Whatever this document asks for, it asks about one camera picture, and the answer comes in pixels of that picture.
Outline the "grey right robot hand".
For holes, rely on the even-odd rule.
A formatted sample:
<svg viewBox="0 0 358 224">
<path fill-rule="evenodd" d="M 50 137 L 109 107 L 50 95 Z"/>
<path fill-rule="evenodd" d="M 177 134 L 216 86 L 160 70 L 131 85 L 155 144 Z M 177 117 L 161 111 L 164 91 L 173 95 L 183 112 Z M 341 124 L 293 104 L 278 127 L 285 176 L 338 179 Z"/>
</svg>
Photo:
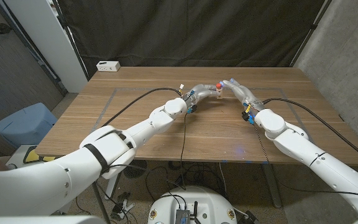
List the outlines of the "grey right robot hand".
<svg viewBox="0 0 358 224">
<path fill-rule="evenodd" d="M 235 79 L 223 80 L 224 86 L 228 87 L 236 98 L 241 102 L 246 111 L 257 114 L 265 109 L 263 103 L 244 85 L 238 83 Z"/>
</svg>

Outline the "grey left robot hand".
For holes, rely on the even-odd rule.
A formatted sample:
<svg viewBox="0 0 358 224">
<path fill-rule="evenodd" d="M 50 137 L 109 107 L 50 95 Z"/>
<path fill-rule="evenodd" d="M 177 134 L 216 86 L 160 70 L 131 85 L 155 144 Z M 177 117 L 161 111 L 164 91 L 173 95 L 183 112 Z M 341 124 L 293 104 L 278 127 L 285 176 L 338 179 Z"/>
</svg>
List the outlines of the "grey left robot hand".
<svg viewBox="0 0 358 224">
<path fill-rule="evenodd" d="M 190 108 L 206 97 L 220 95 L 221 93 L 216 90 L 215 85 L 199 84 L 194 86 L 188 93 L 185 93 L 182 98 L 187 108 Z"/>
</svg>

